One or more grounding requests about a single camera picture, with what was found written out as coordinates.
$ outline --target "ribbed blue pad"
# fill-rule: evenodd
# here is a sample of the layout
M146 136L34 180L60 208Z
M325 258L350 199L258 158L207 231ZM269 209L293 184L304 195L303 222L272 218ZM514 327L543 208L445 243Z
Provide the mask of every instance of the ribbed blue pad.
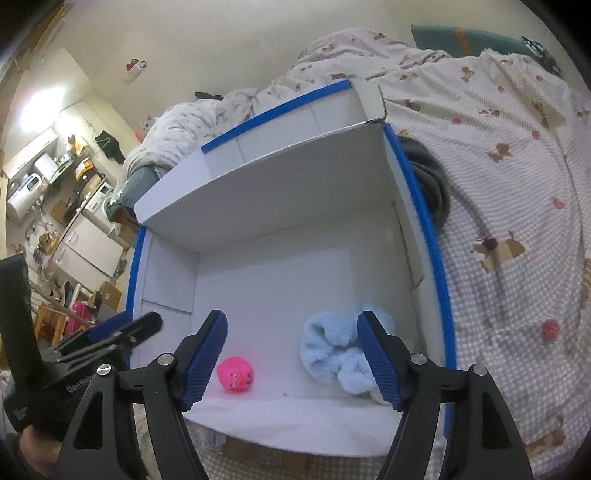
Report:
M131 323L133 318L127 312L121 312L111 317L109 320L100 323L88 330L86 338L90 343L100 342L108 338L113 332L122 329L128 323Z
M357 317L357 336L382 398L398 408L402 403L398 373L363 314Z
M228 320L219 313L210 327L201 347L191 360L185 374L185 393L182 402L190 410L194 403L200 401L212 376L217 359L222 353L223 344L228 336Z

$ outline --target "human hand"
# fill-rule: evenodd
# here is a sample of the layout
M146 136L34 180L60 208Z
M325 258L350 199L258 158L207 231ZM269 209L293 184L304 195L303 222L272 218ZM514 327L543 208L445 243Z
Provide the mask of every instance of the human hand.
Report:
M47 478L53 476L61 442L29 425L22 431L19 448L29 467Z

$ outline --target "blue gripper pad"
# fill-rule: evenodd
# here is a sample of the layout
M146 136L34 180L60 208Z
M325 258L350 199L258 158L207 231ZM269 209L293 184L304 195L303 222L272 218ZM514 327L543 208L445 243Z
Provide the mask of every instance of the blue gripper pad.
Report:
M381 332L374 331L366 318L367 313L373 315L372 312L363 312L357 317L357 336L359 337L359 343L365 353L365 358L368 360L369 367L378 384L382 398L392 404L395 409L398 409L402 404L402 395L398 388L398 373L378 339L379 335L379 337L387 340L388 335L379 321L375 319L375 316L375 322L373 323L377 323L375 328L381 329Z
M111 317L103 323L95 325L88 330L86 338L90 343L97 343L108 338L113 332L122 329L128 323L131 323L133 318L127 312L121 312Z
M173 395L189 411L200 401L212 376L217 359L228 337L228 320L219 310L212 310L195 335L186 337L174 356L178 359Z

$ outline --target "pink ball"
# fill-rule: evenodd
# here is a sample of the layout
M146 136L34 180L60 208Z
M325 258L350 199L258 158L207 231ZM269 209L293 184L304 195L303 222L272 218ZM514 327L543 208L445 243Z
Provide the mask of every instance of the pink ball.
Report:
M225 389L236 392L248 390L255 379L251 364L239 356L226 358L217 366L216 373Z

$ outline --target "silver bolt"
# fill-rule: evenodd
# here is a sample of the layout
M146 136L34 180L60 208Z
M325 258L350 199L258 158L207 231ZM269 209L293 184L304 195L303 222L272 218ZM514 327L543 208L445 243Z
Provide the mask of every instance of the silver bolt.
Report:
M111 366L109 364L102 364L96 369L96 373L98 373L101 377L109 375L109 373L111 373Z
M163 367L170 365L172 362L174 362L174 355L170 353L164 353L158 357L158 364Z
M410 356L410 361L415 365L424 365L427 363L427 357L424 356L422 353L413 353Z
M488 373L488 370L486 369L486 367L481 364L472 365L472 369L474 370L474 373L476 375L480 375L481 377L484 377Z

